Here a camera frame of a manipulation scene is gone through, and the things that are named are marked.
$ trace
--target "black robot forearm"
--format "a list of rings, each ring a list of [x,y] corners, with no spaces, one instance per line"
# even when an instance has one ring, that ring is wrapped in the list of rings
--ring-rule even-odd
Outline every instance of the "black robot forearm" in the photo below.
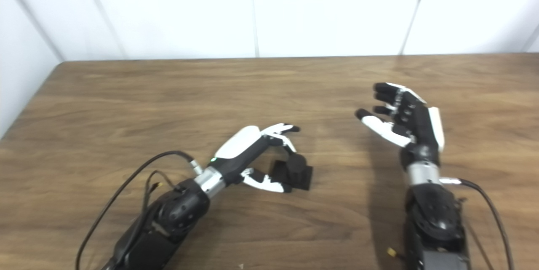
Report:
[[[160,270],[208,211],[210,199],[195,180],[179,183],[161,195],[145,214],[127,229],[114,247],[113,257],[104,270]],[[136,237],[129,246],[129,239]]]

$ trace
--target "robot finger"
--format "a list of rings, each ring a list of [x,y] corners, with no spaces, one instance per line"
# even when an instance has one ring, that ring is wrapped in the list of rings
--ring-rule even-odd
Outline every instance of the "robot finger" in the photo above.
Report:
[[[383,122],[380,118],[374,116],[365,109],[359,109],[356,117],[361,120],[365,126],[371,128],[374,132],[380,134],[383,138],[400,147],[406,147],[411,141],[410,137],[402,136],[393,132],[393,123]]]

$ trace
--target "small black object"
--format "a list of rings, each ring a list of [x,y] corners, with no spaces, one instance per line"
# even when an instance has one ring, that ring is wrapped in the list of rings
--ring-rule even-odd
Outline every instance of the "small black object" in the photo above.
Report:
[[[276,160],[270,176],[272,182],[280,182],[292,188],[308,190],[312,177],[312,167],[307,166],[303,155],[293,153],[287,161]]]

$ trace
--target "robotic arm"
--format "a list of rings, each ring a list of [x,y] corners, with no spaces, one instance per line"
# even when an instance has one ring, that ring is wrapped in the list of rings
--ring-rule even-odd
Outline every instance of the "robotic arm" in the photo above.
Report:
[[[294,183],[276,180],[248,165],[270,146],[284,147],[289,154],[286,170],[288,180],[303,179],[310,183],[311,167],[296,153],[291,141],[283,134],[298,132],[290,124],[276,124],[260,130],[247,126],[230,138],[202,170],[191,161],[198,176],[187,179],[172,191],[164,193],[147,208],[116,243],[114,253],[103,270],[160,270],[183,243],[210,206],[211,199],[222,189],[244,182],[254,188],[290,192]]]
[[[460,203],[443,187],[440,157],[444,138],[439,111],[412,90],[392,83],[377,83],[375,99],[385,106],[365,109],[356,116],[383,138],[401,147],[400,163],[408,176],[404,241],[408,270],[469,270],[466,234]]]

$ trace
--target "wood grain surface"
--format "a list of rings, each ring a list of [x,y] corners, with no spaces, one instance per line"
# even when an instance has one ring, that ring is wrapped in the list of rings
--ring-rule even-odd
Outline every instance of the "wood grain surface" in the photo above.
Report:
[[[73,268],[102,206],[140,164],[181,149],[206,163],[243,126],[302,127],[311,191],[245,185],[221,193],[167,269],[393,270],[405,184],[397,147],[354,117],[374,82],[413,88],[441,109],[444,176],[473,180],[502,215],[519,270],[539,266],[539,54],[85,61],[61,64],[0,141],[0,269]],[[254,166],[267,171],[270,150]],[[194,174],[162,159],[175,181]],[[139,212],[137,178],[99,226],[83,269],[100,268]],[[475,270],[506,269],[483,199],[467,197]]]

